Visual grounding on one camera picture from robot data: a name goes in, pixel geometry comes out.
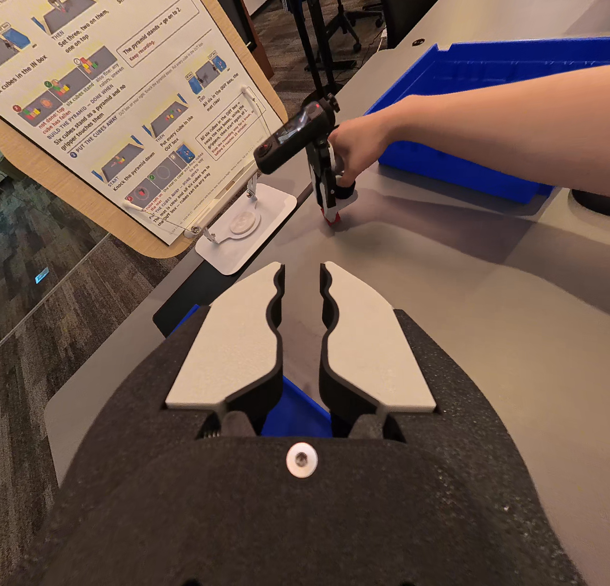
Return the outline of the blue plastic bin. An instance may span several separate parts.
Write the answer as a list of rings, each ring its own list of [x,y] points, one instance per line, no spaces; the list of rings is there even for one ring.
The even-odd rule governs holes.
[[[193,305],[187,313],[178,319],[162,317],[159,309],[153,321],[165,338],[172,335],[187,322],[195,312],[203,308]],[[216,438],[220,436],[221,427],[216,417],[206,419],[199,438]],[[331,415],[304,391],[283,377],[282,394],[278,403],[263,420],[252,423],[255,434],[263,437],[315,437],[331,438]]]
[[[604,65],[609,65],[609,37],[454,43],[446,50],[434,45],[366,114],[411,95],[465,92]],[[520,204],[553,191],[411,141],[388,146],[379,164]]]

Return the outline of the black rounded pad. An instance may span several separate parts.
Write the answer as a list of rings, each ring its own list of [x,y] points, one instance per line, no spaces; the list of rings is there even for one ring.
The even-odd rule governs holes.
[[[602,216],[610,216],[609,196],[586,192],[583,190],[571,190],[573,199],[583,208]]]

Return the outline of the person's right forearm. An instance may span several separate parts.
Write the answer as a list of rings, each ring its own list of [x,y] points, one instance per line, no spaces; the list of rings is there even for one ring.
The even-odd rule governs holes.
[[[436,96],[385,110],[411,141],[507,175],[609,196],[609,67]]]

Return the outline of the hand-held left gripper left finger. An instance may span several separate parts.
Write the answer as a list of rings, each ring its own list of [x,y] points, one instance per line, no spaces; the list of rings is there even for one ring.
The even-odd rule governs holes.
[[[165,399],[168,409],[268,413],[283,389],[278,331],[285,266],[272,262],[216,298]]]

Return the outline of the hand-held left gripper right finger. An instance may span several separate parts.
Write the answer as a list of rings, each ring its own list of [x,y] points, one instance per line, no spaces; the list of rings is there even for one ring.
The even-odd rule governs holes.
[[[334,414],[432,413],[423,373],[385,298],[334,262],[320,266],[319,389]]]

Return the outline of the black floor lamp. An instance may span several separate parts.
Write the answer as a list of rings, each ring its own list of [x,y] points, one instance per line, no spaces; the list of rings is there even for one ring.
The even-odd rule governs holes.
[[[334,64],[320,0],[307,0],[307,4],[309,7],[310,16],[312,18],[312,25],[315,32],[318,52],[320,53],[322,66],[326,75],[326,92],[336,95],[341,89],[342,85],[337,83],[334,78]]]

